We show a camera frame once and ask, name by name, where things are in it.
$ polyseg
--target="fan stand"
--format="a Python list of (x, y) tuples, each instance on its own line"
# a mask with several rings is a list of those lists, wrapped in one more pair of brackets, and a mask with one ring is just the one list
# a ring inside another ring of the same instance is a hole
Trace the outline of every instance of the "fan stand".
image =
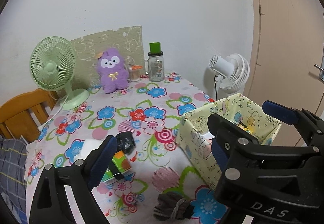
[(62, 100), (60, 103), (60, 107), (62, 110), (71, 110), (78, 106), (80, 106), (82, 103), (84, 103), (88, 97), (90, 96), (90, 93), (86, 89), (76, 89), (72, 90), (71, 85), (67, 84), (64, 86), (67, 100)]

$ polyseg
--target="green desk fan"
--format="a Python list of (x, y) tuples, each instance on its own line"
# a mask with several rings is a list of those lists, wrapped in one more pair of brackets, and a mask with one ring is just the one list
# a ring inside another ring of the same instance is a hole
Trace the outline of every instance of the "green desk fan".
[(85, 89), (72, 90), (75, 67), (74, 48), (62, 37), (45, 38), (35, 47), (30, 57), (30, 73), (40, 88), (48, 91), (65, 89), (67, 98), (61, 101), (63, 110), (78, 107), (89, 97), (89, 92)]

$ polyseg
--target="glass jar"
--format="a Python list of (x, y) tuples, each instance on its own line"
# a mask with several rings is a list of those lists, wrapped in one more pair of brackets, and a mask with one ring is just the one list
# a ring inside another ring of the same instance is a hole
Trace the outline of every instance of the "glass jar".
[(164, 58), (163, 52), (148, 53), (148, 59), (145, 60), (145, 71), (148, 73), (149, 81), (164, 80)]

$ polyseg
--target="table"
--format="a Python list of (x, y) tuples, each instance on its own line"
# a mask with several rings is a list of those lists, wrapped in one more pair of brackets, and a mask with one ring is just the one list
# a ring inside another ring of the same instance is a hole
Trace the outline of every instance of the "table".
[[(213, 192), (175, 144), (182, 114), (213, 99), (174, 72), (158, 83), (143, 75), (126, 90), (111, 94), (105, 94), (100, 86), (89, 91), (90, 97), (78, 108), (60, 111), (53, 118), (50, 115), (51, 121), (38, 139), (27, 165), (27, 217), (44, 165), (68, 166), (85, 139), (102, 140), (108, 134), (132, 131), (136, 147), (127, 158), (134, 173), (108, 186), (100, 183), (92, 191), (108, 221), (160, 223), (153, 217), (158, 195), (175, 191), (195, 206), (192, 218), (181, 223), (217, 223), (226, 207), (213, 199)], [(76, 222), (84, 223), (70, 187), (66, 190)], [(138, 194), (140, 203), (132, 205), (133, 194)]]

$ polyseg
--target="jar handle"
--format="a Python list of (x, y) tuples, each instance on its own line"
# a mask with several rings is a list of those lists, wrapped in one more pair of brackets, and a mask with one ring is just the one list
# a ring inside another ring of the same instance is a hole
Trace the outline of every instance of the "jar handle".
[(148, 75), (149, 74), (148, 59), (144, 60), (144, 69), (145, 69), (146, 74)]

